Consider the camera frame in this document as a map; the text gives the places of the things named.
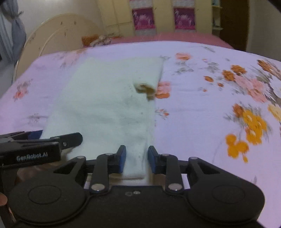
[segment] folded garment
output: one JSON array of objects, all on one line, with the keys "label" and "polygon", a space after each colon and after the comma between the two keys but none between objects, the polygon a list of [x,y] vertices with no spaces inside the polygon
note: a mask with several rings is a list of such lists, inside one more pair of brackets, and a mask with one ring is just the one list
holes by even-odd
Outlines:
[{"label": "folded garment", "polygon": [[87,59],[56,101],[41,138],[80,132],[83,142],[66,155],[96,159],[126,145],[122,179],[144,178],[153,144],[154,100],[163,59],[114,62]]}]

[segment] white wall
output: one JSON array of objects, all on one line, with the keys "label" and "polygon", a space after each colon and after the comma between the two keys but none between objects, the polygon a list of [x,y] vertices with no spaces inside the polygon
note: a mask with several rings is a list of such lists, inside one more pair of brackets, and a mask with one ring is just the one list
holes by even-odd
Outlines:
[{"label": "white wall", "polygon": [[82,15],[102,28],[102,19],[96,0],[18,0],[20,16],[27,36],[48,18],[63,13]]},{"label": "white wall", "polygon": [[268,0],[250,0],[247,51],[281,60],[281,13]]}]

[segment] brown door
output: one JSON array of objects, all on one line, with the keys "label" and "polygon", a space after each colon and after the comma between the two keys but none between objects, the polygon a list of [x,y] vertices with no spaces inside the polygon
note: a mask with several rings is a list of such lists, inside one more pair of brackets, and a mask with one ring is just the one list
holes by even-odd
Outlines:
[{"label": "brown door", "polygon": [[248,0],[221,0],[220,38],[236,50],[245,51],[249,29]]}]

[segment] beige headboard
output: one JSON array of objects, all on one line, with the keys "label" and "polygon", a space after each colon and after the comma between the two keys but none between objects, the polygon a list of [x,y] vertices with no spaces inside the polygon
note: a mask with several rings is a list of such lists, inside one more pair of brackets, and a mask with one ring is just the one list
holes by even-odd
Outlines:
[{"label": "beige headboard", "polygon": [[27,39],[15,67],[13,82],[38,57],[82,47],[82,36],[104,34],[94,22],[77,14],[61,14],[43,22]]}]

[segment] purple floral picture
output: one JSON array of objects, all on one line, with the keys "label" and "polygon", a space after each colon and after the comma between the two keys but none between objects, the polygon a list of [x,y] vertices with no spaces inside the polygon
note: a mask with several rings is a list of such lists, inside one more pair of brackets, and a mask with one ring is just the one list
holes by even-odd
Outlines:
[{"label": "purple floral picture", "polygon": [[155,29],[152,8],[135,9],[132,12],[136,30]]},{"label": "purple floral picture", "polygon": [[195,30],[194,8],[174,8],[176,29]]}]

